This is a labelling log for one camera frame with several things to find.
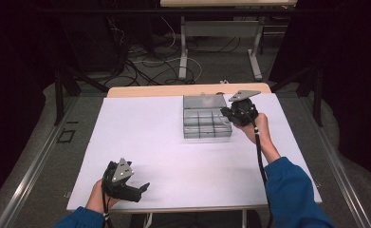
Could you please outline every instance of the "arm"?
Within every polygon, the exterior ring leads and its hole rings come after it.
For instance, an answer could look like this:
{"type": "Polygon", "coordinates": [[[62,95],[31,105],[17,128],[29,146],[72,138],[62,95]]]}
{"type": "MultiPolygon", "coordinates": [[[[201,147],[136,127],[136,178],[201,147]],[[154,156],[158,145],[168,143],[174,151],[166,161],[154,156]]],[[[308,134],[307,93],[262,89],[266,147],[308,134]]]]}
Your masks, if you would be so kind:
{"type": "MultiPolygon", "coordinates": [[[[108,209],[117,203],[118,199],[105,197],[108,200],[108,209]]],[[[55,228],[96,228],[102,227],[104,223],[103,215],[103,203],[102,203],[102,180],[98,180],[91,191],[90,198],[88,199],[85,208],[79,207],[71,215],[63,218],[59,221],[55,228]]]]}
{"type": "MultiPolygon", "coordinates": [[[[271,141],[268,118],[260,113],[255,120],[259,128],[262,153],[269,165],[266,192],[276,227],[334,227],[333,222],[314,201],[312,182],[301,167],[281,157],[271,141]]],[[[255,141],[252,124],[237,126],[255,141]]]]}

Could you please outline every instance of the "white table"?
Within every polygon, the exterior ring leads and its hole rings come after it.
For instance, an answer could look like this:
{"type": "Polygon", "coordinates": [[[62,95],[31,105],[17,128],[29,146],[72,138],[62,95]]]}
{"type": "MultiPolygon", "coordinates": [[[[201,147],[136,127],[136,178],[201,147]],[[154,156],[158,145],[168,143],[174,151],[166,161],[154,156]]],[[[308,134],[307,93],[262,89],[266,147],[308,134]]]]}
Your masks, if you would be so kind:
{"type": "MultiPolygon", "coordinates": [[[[211,142],[189,142],[183,138],[182,96],[171,95],[181,91],[183,94],[212,91],[212,87],[226,92],[256,86],[152,86],[151,92],[145,92],[147,97],[120,98],[113,97],[125,96],[120,91],[131,89],[112,91],[112,95],[103,101],[67,210],[85,205],[94,182],[102,177],[107,164],[118,162],[121,157],[133,162],[131,166],[135,175],[127,182],[128,185],[151,184],[140,202],[120,201],[114,205],[113,211],[185,212],[266,206],[256,147],[244,133],[233,128],[229,139],[211,142]],[[165,96],[157,95],[156,89],[159,88],[166,90],[165,96]]],[[[139,91],[148,87],[134,89],[139,91]]],[[[225,95],[226,101],[232,94],[225,95]]],[[[300,165],[310,176],[276,95],[262,93],[251,99],[259,111],[268,115],[271,136],[279,152],[300,165]]],[[[321,202],[315,186],[314,194],[315,201],[321,202]]]]}
{"type": "MultiPolygon", "coordinates": [[[[201,8],[201,7],[268,7],[268,6],[293,6],[297,0],[161,0],[163,7],[169,8],[201,8]]],[[[250,65],[256,81],[263,77],[256,59],[265,18],[258,21],[185,21],[181,17],[181,60],[178,78],[186,78],[188,49],[186,48],[187,36],[242,36],[253,37],[252,49],[248,49],[250,65]]]]}

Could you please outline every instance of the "desk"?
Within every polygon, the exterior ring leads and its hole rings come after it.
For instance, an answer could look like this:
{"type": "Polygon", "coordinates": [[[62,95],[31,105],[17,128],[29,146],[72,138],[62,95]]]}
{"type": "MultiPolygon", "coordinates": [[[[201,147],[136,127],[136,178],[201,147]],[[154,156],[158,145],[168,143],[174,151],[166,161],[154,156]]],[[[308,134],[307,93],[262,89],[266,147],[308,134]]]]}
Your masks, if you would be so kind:
{"type": "MultiPolygon", "coordinates": [[[[121,213],[244,210],[266,206],[256,147],[240,130],[225,141],[187,142],[182,133],[182,96],[260,89],[252,97],[270,121],[282,155],[310,176],[275,94],[265,84],[167,85],[111,88],[104,99],[67,210],[85,205],[94,182],[110,161],[133,162],[128,185],[150,181],[140,202],[121,201],[121,213]]],[[[315,200],[321,197],[314,187],[315,200]]]]}
{"type": "MultiPolygon", "coordinates": [[[[161,0],[163,7],[188,8],[188,7],[264,7],[264,6],[293,6],[297,0],[161,0]]],[[[187,36],[243,36],[254,37],[252,49],[248,50],[250,65],[256,81],[262,81],[262,74],[256,59],[256,52],[262,36],[265,18],[259,17],[258,21],[190,21],[186,22],[181,17],[181,60],[178,77],[186,78],[188,49],[186,48],[187,36]]]]}

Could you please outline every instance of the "blue sleeve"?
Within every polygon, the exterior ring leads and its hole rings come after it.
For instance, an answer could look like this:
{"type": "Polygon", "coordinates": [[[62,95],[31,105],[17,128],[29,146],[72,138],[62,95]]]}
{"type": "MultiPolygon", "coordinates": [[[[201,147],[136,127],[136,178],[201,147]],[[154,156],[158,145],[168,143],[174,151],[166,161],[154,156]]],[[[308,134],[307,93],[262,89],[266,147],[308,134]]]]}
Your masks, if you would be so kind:
{"type": "Polygon", "coordinates": [[[277,228],[335,227],[314,201],[312,181],[306,172],[288,158],[280,158],[265,167],[266,192],[277,228]]]}
{"type": "Polygon", "coordinates": [[[92,210],[79,207],[63,218],[54,228],[102,228],[104,216],[92,210]]]}

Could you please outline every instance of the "hand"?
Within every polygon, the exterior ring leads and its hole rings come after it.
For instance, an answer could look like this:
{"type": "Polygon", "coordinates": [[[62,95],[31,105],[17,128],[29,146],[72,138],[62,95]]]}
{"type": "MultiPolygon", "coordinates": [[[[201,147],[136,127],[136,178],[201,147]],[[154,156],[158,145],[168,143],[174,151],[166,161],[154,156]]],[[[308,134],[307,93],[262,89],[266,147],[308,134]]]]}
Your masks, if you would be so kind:
{"type": "MultiPolygon", "coordinates": [[[[108,202],[108,209],[119,201],[119,199],[110,198],[105,195],[105,201],[108,202]]],[[[98,180],[91,191],[90,198],[88,199],[87,205],[85,208],[101,213],[104,213],[104,207],[102,203],[102,180],[98,180]]]]}
{"type": "MultiPolygon", "coordinates": [[[[259,113],[258,117],[255,119],[255,123],[256,127],[259,129],[262,152],[268,163],[274,162],[281,156],[271,141],[268,117],[264,113],[259,113]]],[[[242,130],[247,135],[248,139],[250,139],[253,143],[256,143],[255,131],[252,123],[246,126],[236,125],[235,127],[242,130]]]]}

